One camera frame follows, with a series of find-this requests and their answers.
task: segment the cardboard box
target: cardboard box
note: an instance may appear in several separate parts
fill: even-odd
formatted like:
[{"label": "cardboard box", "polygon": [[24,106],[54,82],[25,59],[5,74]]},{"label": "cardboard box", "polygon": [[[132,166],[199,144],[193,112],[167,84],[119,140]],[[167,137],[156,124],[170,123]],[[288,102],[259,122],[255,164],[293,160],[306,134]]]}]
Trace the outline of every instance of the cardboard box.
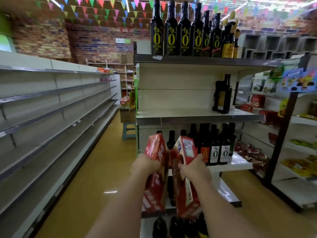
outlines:
[{"label": "cardboard box", "polygon": [[127,53],[126,54],[126,63],[128,63],[128,64],[134,63],[134,61],[133,61],[133,53]]},{"label": "cardboard box", "polygon": [[196,156],[197,149],[194,140],[186,136],[180,136],[171,150],[177,215],[189,219],[194,219],[202,209],[193,184],[180,173],[178,164],[183,163],[188,165]]},{"label": "cardboard box", "polygon": [[143,207],[146,212],[165,211],[169,154],[162,134],[151,135],[145,148],[151,160],[158,160],[161,168],[146,180]]},{"label": "cardboard box", "polygon": [[135,110],[120,110],[120,118],[121,123],[135,123]]},{"label": "cardboard box", "polygon": [[118,63],[126,64],[126,55],[118,54]]}]

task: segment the plastic stool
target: plastic stool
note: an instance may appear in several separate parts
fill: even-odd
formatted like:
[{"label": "plastic stool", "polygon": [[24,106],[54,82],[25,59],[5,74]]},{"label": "plastic stool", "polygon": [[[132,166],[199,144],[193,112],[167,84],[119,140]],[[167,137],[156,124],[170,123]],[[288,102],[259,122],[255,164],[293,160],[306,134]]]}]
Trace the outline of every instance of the plastic stool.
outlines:
[{"label": "plastic stool", "polygon": [[[134,125],[134,128],[127,128],[128,125]],[[135,133],[130,134],[130,135],[126,133],[129,130],[135,131],[135,123],[124,123],[123,124],[123,133],[122,133],[122,140],[123,141],[125,141],[127,138],[135,138]]]}]

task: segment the shiny floor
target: shiny floor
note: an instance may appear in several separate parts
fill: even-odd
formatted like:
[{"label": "shiny floor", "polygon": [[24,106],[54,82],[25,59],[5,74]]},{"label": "shiny floor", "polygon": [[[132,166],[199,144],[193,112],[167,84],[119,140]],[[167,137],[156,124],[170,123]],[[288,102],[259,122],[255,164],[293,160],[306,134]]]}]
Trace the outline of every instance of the shiny floor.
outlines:
[{"label": "shiny floor", "polygon": [[[115,196],[106,192],[117,190],[128,178],[135,149],[134,139],[122,141],[117,113],[36,238],[84,237],[101,208]],[[317,237],[317,210],[294,212],[247,170],[224,172],[222,178],[242,200],[241,213],[266,237]]]}]

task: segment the red label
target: red label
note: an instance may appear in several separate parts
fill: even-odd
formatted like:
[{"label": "red label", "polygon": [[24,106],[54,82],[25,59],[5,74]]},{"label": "red label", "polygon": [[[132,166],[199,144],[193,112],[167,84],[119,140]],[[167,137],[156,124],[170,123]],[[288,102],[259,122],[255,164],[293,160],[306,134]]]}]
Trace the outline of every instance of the red label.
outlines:
[{"label": "red label", "polygon": [[200,153],[204,156],[203,161],[205,162],[205,164],[208,163],[209,152],[210,152],[210,147],[201,147],[200,148]]}]

